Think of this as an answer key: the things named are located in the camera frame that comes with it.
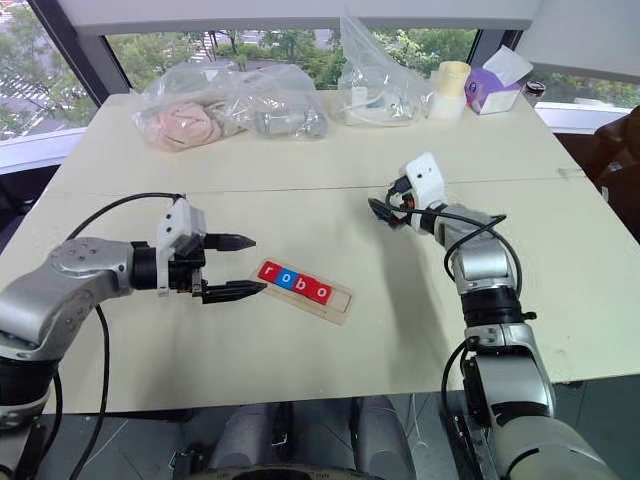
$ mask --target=tissue box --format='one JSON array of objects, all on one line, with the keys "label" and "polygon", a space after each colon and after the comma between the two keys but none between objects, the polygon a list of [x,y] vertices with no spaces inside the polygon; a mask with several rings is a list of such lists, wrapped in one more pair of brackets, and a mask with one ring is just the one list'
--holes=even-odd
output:
[{"label": "tissue box", "polygon": [[497,75],[484,68],[474,68],[464,85],[467,103],[478,115],[511,110],[520,85],[512,83],[505,87]]}]

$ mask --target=plastic bag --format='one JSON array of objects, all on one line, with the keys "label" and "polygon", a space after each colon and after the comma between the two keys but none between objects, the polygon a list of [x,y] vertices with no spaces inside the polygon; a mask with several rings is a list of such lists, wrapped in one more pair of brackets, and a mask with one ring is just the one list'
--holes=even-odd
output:
[{"label": "plastic bag", "polygon": [[183,63],[170,68],[142,94],[145,107],[133,116],[141,135],[178,152],[241,131],[225,115],[227,98],[245,75],[231,66]]},{"label": "plastic bag", "polygon": [[227,99],[225,114],[237,127],[267,137],[318,138],[328,130],[313,80],[296,65],[247,73]]},{"label": "plastic bag", "polygon": [[347,125],[409,125],[424,114],[427,83],[395,62],[356,18],[340,17],[347,59],[338,80],[340,102],[333,114]]}]

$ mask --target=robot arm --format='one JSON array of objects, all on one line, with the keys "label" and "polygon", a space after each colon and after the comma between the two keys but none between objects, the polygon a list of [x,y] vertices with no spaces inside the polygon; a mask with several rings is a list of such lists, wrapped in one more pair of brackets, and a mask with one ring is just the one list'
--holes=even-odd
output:
[{"label": "robot arm", "polygon": [[446,419],[466,437],[483,478],[615,479],[596,452],[554,418],[554,392],[518,299],[518,278],[498,234],[478,230],[495,217],[449,206],[435,159],[425,153],[400,171],[385,202],[369,199],[393,228],[431,233],[450,253],[453,279],[475,355],[463,362],[469,415]]},{"label": "robot arm", "polygon": [[209,286],[205,250],[255,245],[241,235],[207,234],[204,214],[181,198],[158,226],[157,248],[146,242],[67,240],[45,263],[0,292],[0,465],[6,443],[28,431],[49,396],[58,364],[96,305],[134,290],[189,292],[203,303],[238,300],[266,284],[241,280]]}]

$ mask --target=white window sill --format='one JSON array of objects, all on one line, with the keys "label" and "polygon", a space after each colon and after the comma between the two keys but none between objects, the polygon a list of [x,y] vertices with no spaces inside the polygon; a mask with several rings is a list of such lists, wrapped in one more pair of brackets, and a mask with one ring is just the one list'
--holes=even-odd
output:
[{"label": "white window sill", "polygon": [[539,102],[536,112],[553,133],[592,135],[598,128],[629,112],[630,108]]},{"label": "white window sill", "polygon": [[86,128],[70,128],[0,142],[0,175],[60,165]]}]

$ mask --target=blue letter block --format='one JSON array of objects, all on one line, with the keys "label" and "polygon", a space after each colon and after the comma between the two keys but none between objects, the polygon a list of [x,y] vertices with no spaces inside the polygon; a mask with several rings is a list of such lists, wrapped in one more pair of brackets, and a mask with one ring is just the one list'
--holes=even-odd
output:
[{"label": "blue letter block", "polygon": [[298,278],[298,274],[292,270],[287,270],[283,268],[276,278],[276,285],[282,288],[286,288],[287,290],[293,290],[293,284]]}]

